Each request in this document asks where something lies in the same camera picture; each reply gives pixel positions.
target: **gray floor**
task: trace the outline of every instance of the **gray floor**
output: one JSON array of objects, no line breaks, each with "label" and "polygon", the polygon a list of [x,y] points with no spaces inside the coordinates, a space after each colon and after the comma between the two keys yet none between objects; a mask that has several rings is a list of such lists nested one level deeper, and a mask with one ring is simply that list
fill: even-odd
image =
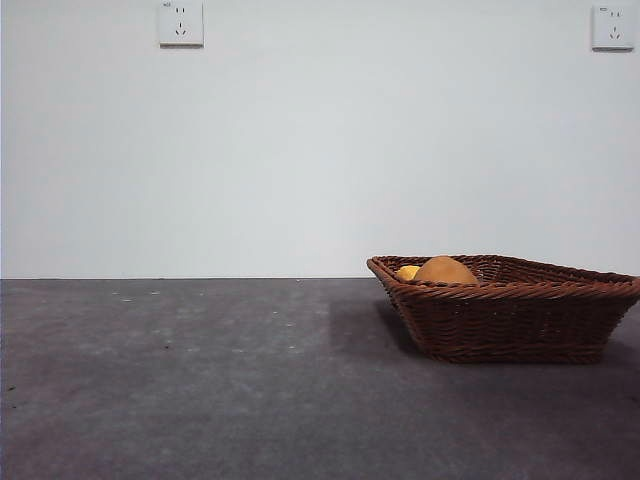
[{"label": "gray floor", "polygon": [[455,366],[373,279],[5,281],[4,478],[635,480],[639,320]]}]

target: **lemon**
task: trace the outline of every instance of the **lemon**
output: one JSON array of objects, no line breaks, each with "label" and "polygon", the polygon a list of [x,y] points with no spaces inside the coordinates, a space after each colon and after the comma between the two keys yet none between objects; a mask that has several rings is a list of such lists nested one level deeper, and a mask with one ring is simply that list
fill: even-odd
[{"label": "lemon", "polygon": [[400,270],[396,272],[396,275],[403,282],[407,282],[409,280],[413,280],[413,277],[416,275],[418,270],[420,270],[420,267],[416,265],[405,265],[404,267],[400,267]]}]

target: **brown wicker basket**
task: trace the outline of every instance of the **brown wicker basket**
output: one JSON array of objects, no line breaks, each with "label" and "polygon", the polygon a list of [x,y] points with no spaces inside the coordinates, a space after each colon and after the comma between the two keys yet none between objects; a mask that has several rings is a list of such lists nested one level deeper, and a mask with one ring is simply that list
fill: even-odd
[{"label": "brown wicker basket", "polygon": [[384,285],[427,356],[456,363],[597,363],[640,298],[640,279],[497,255],[454,256],[480,285],[401,281],[430,257],[374,257]]}]

